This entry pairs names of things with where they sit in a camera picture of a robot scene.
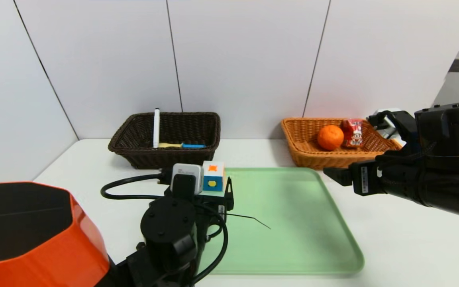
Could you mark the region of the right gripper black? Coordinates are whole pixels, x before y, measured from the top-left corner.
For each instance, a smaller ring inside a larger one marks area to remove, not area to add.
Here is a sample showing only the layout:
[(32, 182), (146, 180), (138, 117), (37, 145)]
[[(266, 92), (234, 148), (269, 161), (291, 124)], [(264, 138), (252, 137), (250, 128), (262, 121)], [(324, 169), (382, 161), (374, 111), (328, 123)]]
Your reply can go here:
[(415, 168), (408, 165), (381, 166), (375, 160), (355, 162), (348, 168), (325, 167), (324, 174), (360, 196), (388, 194), (415, 202)]

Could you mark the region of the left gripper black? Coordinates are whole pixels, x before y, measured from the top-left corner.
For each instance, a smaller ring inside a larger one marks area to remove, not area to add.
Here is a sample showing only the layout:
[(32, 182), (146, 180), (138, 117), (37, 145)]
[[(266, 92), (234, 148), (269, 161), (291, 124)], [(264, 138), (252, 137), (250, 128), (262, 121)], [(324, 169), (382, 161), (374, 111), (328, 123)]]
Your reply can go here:
[(207, 211), (205, 208), (195, 207), (196, 216), (195, 223), (196, 225), (218, 225), (219, 220), (215, 216), (217, 211), (220, 216), (226, 221), (226, 211), (231, 211), (234, 208), (234, 192), (232, 186), (232, 179), (228, 176), (226, 180), (226, 189), (224, 198), (223, 197), (213, 197), (205, 195), (196, 195), (194, 196), (194, 202), (196, 205), (202, 205), (209, 208), (211, 211)]

